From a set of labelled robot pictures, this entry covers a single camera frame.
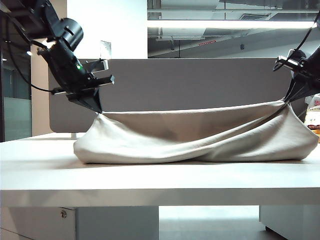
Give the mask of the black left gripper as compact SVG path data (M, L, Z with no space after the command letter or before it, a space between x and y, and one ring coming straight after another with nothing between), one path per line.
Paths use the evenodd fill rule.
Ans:
M37 54L47 62L60 86L53 90L54 95L65 92L70 102L94 112L102 111L99 87L115 83L113 75L96 76L97 73L109 69L106 59L81 63L61 39L53 41L50 47L39 47Z

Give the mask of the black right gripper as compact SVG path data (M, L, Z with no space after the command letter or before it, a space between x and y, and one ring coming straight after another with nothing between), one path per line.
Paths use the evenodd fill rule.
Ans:
M320 50L307 56L302 50L291 49L287 57L278 56L274 69L286 67L291 81L284 102L293 102L320 92Z

